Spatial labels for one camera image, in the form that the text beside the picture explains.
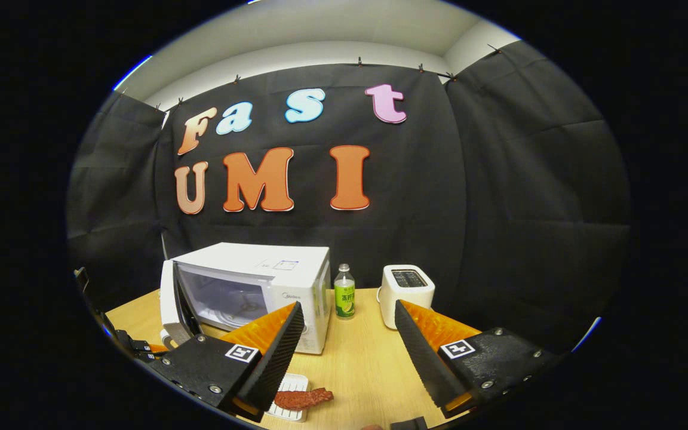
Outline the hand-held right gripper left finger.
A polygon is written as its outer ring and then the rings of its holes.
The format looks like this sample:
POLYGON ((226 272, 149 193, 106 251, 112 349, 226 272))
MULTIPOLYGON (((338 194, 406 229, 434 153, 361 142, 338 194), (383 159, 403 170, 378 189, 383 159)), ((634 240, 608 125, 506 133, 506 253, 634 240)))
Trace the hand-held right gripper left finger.
POLYGON ((193 337, 147 366, 183 394, 259 423, 275 400, 303 327, 302 305, 292 302, 221 338, 193 337))

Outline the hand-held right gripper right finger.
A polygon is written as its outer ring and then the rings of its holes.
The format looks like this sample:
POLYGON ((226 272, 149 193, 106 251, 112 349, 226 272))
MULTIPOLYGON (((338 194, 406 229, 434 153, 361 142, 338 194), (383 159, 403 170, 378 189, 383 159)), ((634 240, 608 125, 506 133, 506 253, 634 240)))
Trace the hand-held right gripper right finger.
POLYGON ((477 330, 407 300, 396 300, 394 324, 445 418, 499 403, 560 360, 507 328, 477 330))

